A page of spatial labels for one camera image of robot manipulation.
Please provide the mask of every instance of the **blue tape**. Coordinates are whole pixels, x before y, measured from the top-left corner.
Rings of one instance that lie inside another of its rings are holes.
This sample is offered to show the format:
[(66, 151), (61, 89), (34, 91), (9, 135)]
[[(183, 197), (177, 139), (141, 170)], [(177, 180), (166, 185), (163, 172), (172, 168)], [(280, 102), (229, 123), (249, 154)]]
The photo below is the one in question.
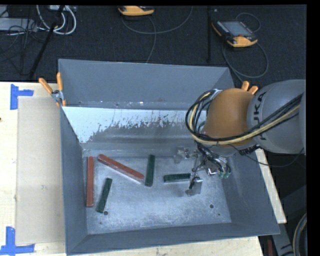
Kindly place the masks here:
[(11, 84), (11, 96), (10, 96), (10, 110), (18, 109), (18, 96), (32, 96), (33, 90), (19, 90), (18, 86)]
[(0, 248), (0, 255), (15, 256), (16, 254), (27, 254), (35, 251), (35, 245), (16, 246), (16, 230), (7, 226), (5, 234), (5, 245)]

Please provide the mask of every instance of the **black pole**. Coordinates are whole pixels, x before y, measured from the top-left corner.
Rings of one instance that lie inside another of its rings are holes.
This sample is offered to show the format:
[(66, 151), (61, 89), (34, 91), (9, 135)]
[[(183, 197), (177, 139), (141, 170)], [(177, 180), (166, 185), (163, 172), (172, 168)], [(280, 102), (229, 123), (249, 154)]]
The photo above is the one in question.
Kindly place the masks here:
[(207, 62), (211, 64), (211, 37), (212, 37), (212, 27), (211, 27), (211, 5), (208, 5), (207, 16), (208, 16), (208, 59)]
[(48, 33), (48, 35), (46, 36), (45, 41), (44, 41), (44, 43), (43, 43), (43, 45), (42, 45), (42, 47), (41, 47), (41, 50), (40, 50), (40, 52), (38, 53), (37, 57), (35, 58), (34, 63), (33, 63), (33, 65), (32, 65), (32, 68), (31, 68), (31, 70), (30, 70), (29, 80), (32, 80), (32, 78), (34, 77), (34, 74), (35, 74), (35, 72), (36, 72), (36, 70), (37, 70), (37, 67), (38, 67), (39, 62), (40, 62), (40, 60), (41, 60), (41, 58), (42, 58), (42, 55), (44, 54), (44, 51), (45, 51), (45, 49), (46, 49), (46, 47), (47, 47), (47, 44), (49, 43), (49, 40), (50, 40), (50, 38), (51, 38), (51, 36), (52, 36), (52, 34), (53, 34), (53, 32), (54, 32), (54, 29), (55, 29), (56, 25), (57, 25), (58, 22), (59, 22), (61, 13), (62, 13), (62, 11), (63, 11), (64, 8), (65, 8), (64, 5), (60, 5), (58, 11), (56, 12), (56, 14), (55, 14), (55, 16), (54, 16), (54, 21), (53, 21), (52, 24), (51, 24), (49, 33)]

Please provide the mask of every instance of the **yellow cable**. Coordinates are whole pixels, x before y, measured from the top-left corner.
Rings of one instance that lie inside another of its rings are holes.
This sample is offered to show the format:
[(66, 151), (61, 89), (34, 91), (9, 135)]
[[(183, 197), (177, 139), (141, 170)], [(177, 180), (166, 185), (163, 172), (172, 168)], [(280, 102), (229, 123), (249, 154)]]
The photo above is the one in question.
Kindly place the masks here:
[[(200, 101), (208, 96), (210, 94), (210, 92), (206, 93), (204, 96), (201, 97)], [(194, 118), (194, 115), (195, 115), (195, 112), (196, 112), (196, 109), (198, 107), (199, 104), (195, 105), (192, 109), (192, 112), (191, 112), (191, 116), (189, 118), (189, 126), (190, 128), (192, 127), (192, 122), (193, 122), (193, 118)], [(241, 141), (244, 141), (244, 140), (247, 140), (249, 138), (252, 138), (268, 129), (270, 129), (271, 127), (277, 125), (278, 123), (284, 121), (288, 116), (290, 116), (291, 114), (293, 114), (295, 111), (297, 111), (300, 107), (300, 104), (297, 105), (296, 107), (294, 107), (292, 110), (290, 110), (289, 112), (287, 112), (286, 114), (282, 115), (281, 117), (279, 117), (278, 119), (266, 124), (265, 126), (259, 128), (259, 129), (256, 129), (255, 131), (249, 133), (249, 134), (246, 134), (244, 136), (241, 136), (239, 138), (235, 138), (235, 139), (230, 139), (230, 140), (224, 140), (224, 141), (207, 141), (207, 140), (203, 140), (203, 139), (200, 139), (198, 138), (197, 136), (195, 136), (194, 134), (191, 134), (192, 137), (197, 141), (197, 142), (200, 142), (202, 144), (208, 144), (208, 145), (227, 145), (227, 144), (233, 144), (233, 143), (237, 143), (237, 142), (241, 142)]]

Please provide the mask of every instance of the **green block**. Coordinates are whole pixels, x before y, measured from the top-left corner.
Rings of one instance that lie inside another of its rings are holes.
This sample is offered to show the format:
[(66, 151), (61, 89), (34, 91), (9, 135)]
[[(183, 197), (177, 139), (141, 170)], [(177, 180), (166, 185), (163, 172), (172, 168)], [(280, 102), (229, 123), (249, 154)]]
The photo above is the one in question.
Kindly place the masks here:
[(99, 201), (99, 204), (98, 204), (98, 206), (96, 208), (96, 211), (98, 213), (102, 213), (102, 214), (104, 213), (105, 206), (106, 206), (106, 203), (107, 203), (107, 198), (108, 198), (109, 191), (110, 191), (110, 188), (111, 188), (111, 183), (112, 183), (112, 179), (111, 178), (106, 178), (105, 179), (103, 190), (102, 190), (102, 194), (101, 194), (101, 197), (100, 197), (100, 201)]
[(148, 165), (146, 168), (146, 177), (144, 183), (148, 187), (151, 187), (154, 183), (155, 160), (156, 157), (153, 154), (150, 154), (148, 158)]
[(179, 173), (179, 174), (168, 174), (163, 176), (163, 181), (166, 182), (181, 182), (187, 181), (191, 177), (191, 173)]

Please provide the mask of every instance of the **red stick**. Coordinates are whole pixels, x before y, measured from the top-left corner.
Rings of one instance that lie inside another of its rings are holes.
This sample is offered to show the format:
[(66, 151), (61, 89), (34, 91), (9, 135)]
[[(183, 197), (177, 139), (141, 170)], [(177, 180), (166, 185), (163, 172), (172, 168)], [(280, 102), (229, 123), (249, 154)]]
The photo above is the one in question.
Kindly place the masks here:
[(89, 156), (86, 176), (86, 207), (94, 206), (94, 168), (95, 159)]
[(130, 177), (136, 181), (142, 182), (145, 178), (145, 176), (142, 173), (140, 173), (134, 169), (131, 169), (130, 167), (125, 166), (122, 163), (117, 162), (117, 161), (105, 156), (104, 154), (100, 154), (98, 156), (98, 161), (115, 169), (116, 171), (118, 171), (124, 175), (127, 175), (128, 177)]

